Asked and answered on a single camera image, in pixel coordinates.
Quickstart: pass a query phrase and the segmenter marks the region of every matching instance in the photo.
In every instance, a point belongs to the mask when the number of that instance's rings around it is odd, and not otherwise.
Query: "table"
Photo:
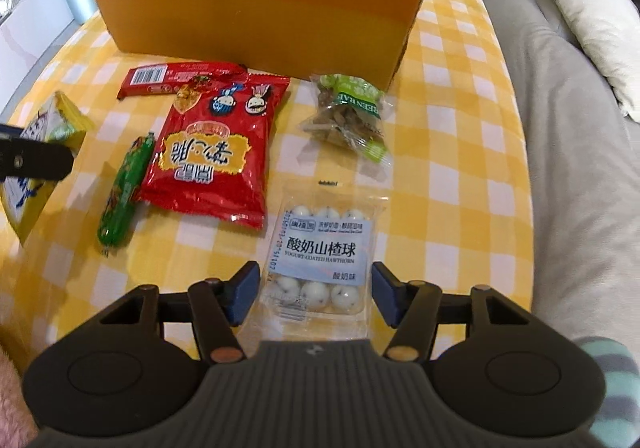
[[[513,88],[481,0],[424,0],[390,89],[385,134],[394,163],[372,176],[348,151],[310,141],[298,124],[314,113],[308,82],[293,80],[274,124],[268,222],[252,232],[209,217],[140,206],[128,247],[105,258],[95,238],[114,175],[131,142],[159,131],[171,98],[116,100],[126,72],[157,56],[119,52],[99,16],[44,70],[11,123],[24,125],[63,90],[94,121],[74,170],[53,193],[25,248],[0,223],[0,343],[19,367],[127,290],[142,283],[186,290],[208,276],[263,262],[282,187],[334,180],[389,196],[375,259],[401,279],[445,291],[491,284],[521,306],[532,290],[532,214],[526,152]],[[189,330],[168,326],[186,345]],[[434,352],[462,339],[441,327]],[[379,315],[374,342],[389,337]]]

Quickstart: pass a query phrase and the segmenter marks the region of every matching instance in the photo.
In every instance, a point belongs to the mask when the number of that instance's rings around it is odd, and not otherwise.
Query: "barcode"
[[[143,68],[139,68],[134,72],[133,78],[131,78],[131,84],[162,82],[165,72],[166,65],[145,66]]]

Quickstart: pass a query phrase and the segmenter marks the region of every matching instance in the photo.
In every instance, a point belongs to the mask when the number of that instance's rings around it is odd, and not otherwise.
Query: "snack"
[[[138,137],[116,174],[98,227],[98,240],[105,247],[105,255],[109,253],[110,247],[120,246],[127,236],[136,209],[131,197],[145,176],[155,145],[152,132],[146,137]]]
[[[369,335],[370,268],[383,203],[356,187],[286,188],[260,292],[240,331],[246,352],[262,340]]]
[[[118,99],[129,95],[175,94],[184,85],[204,85],[212,79],[244,78],[246,67],[226,62],[157,63],[137,66],[127,73]]]
[[[261,229],[271,123],[289,78],[249,74],[190,87],[164,122],[140,199]]]
[[[300,128],[319,141],[349,147],[375,163],[388,162],[380,122],[383,92],[364,79],[342,74],[312,81],[318,88],[318,113]]]
[[[42,105],[20,137],[60,143],[77,155],[86,132],[92,128],[89,118],[58,91]],[[57,182],[24,177],[7,177],[0,184],[4,212],[21,244],[27,240],[56,185]]]

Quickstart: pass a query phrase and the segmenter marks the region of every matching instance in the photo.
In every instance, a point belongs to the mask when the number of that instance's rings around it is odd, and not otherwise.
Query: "red wrapper bar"
[[[157,63],[132,68],[124,78],[118,99],[129,95],[175,94],[184,84],[206,84],[214,79],[246,77],[246,67],[226,62]]]

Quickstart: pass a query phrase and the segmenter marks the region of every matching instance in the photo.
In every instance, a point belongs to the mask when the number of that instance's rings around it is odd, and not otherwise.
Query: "red snack bag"
[[[174,94],[188,83],[203,83],[231,76],[246,76],[246,67],[226,62],[157,63],[130,68],[124,78],[118,99],[129,95]]]
[[[261,229],[271,123],[289,78],[249,74],[180,89],[138,199]]]

